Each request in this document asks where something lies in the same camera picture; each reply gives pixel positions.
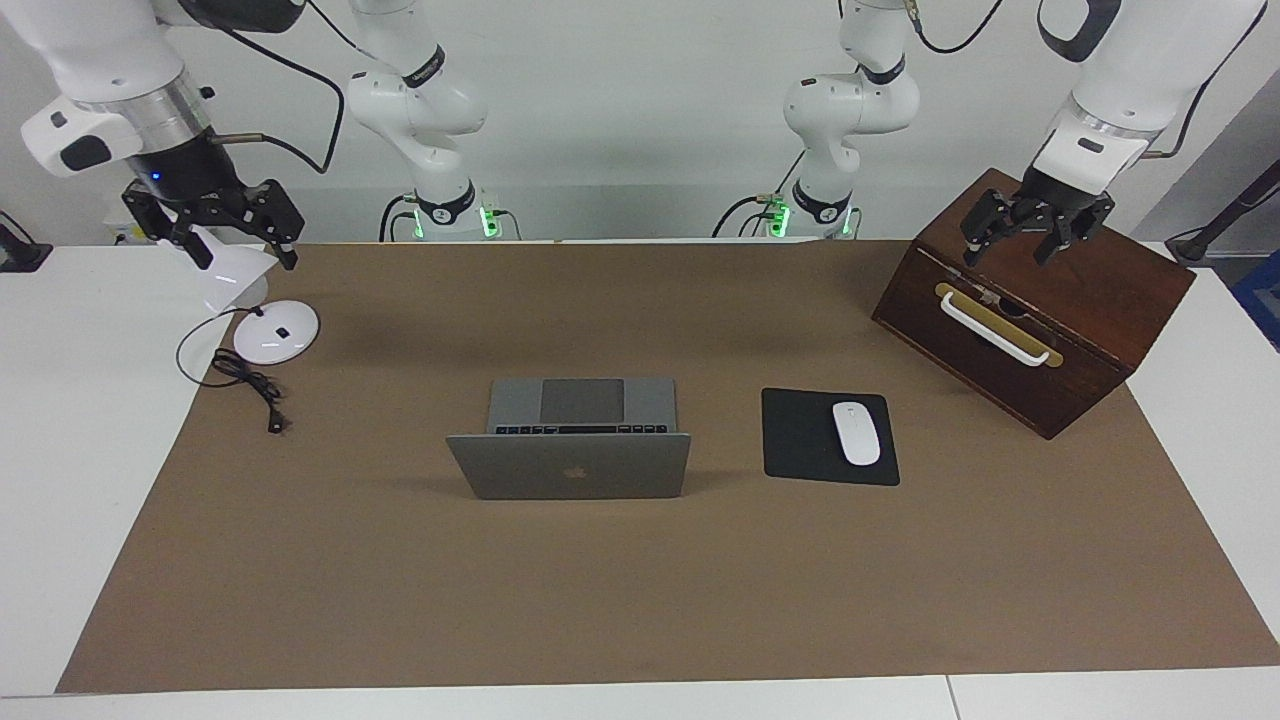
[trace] white mouse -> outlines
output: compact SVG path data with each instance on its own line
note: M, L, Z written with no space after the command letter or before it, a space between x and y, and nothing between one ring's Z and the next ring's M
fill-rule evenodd
M836 416L836 432L840 433L845 460L861 468L874 465L879 460L879 436L870 410L861 402L838 402L831 411Z

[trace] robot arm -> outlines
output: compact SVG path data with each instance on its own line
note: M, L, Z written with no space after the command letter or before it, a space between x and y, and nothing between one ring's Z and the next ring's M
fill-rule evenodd
M239 181L215 142L205 92L157 23L275 29L301 12L298 0L0 0L0 14L45 58L63 92L23 124L23 140L60 177L125 160L137 179L124 200L140 227L202 269L212 255L197 225L257 236L292 268L302 217L278 182Z
M351 0L351 10L366 53L384 65L352 78L352 114L408 164L429 237L488 237L490 219L452 140L480 131L484 100L447 64L417 0Z
M901 0L847 3L840 28L852 73L805 78L787 94L787 126L804 140L805 154L790 188L795 213L790 234L829 237L849 214L860 158L850 137L900 131L915 118L920 91L906 73L904 54L911 24Z
M1011 199L988 191L965 218L966 261L1018 232L1047 232L1044 265L1088 240L1114 208L1106 188L1133 167L1257 24L1266 0L1088 0L1076 37L1041 27L1082 76Z

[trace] white lamp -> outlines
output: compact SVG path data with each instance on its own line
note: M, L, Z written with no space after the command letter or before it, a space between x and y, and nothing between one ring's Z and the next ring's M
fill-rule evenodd
M266 272L278 260L242 245L225 245L200 225L191 228L209 246L214 261L198 270L205 306L211 313L257 307L236 328L236 352L253 365L278 365L302 354L320 334L320 318L297 300L266 300Z

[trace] silver laptop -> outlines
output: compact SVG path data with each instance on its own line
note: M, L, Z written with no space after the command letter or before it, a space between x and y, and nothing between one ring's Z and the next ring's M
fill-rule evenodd
M685 483L671 378L497 380L485 430L448 437L484 500L678 497Z

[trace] drawer handle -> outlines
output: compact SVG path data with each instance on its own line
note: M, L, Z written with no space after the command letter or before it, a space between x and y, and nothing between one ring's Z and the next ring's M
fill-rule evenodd
M959 293L954 287L942 283L936 288L936 292L942 297L942 311L946 313L948 318L969 328L983 340L1005 351L1005 354L1014 360L1018 360L1028 368L1060 368L1062 365L1062 356L1060 354L1055 352L1050 347L1046 347L1042 342L1027 334L1012 323L996 315L991 310L987 310L982 305L973 302L968 296ZM986 323L957 307L954 302L954 299L956 297L960 297L960 301L969 307L969 313L983 315ZM997 325L1004 332L993 329L991 325ZM1006 334L1016 337L1019 342L1009 340ZM1024 347L1028 346L1037 350L1042 348L1043 351L1039 355L1032 355L1024 350Z

